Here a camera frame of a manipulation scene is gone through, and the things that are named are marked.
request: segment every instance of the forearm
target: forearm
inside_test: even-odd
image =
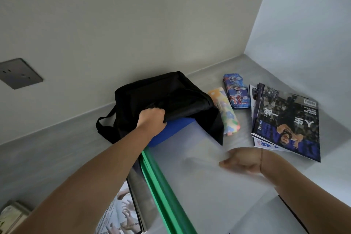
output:
[[[310,234],[351,233],[351,208],[306,178],[282,157],[263,150],[261,171]]]
[[[43,201],[14,234],[93,233],[151,138],[137,128],[94,157]]]

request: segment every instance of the cartoon pencil case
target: cartoon pencil case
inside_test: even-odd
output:
[[[238,73],[224,74],[223,81],[233,108],[251,107],[250,93]]]
[[[223,88],[219,87],[211,90],[208,92],[208,95],[212,98],[213,103],[220,111],[224,125],[224,134],[231,135],[237,132],[240,129],[240,125]]]

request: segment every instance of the blue pencil case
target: blue pencil case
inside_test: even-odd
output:
[[[243,83],[243,78],[238,73],[224,74],[223,81],[230,105],[233,108],[251,107],[250,93]]]

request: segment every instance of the white wall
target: white wall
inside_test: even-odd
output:
[[[114,100],[148,76],[243,53],[261,0],[0,0],[0,61],[44,82],[0,82],[0,144]]]
[[[245,53],[351,129],[351,0],[263,0]]]

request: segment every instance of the wall socket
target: wall socket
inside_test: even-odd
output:
[[[0,63],[0,80],[12,89],[19,89],[43,81],[42,77],[21,58]]]

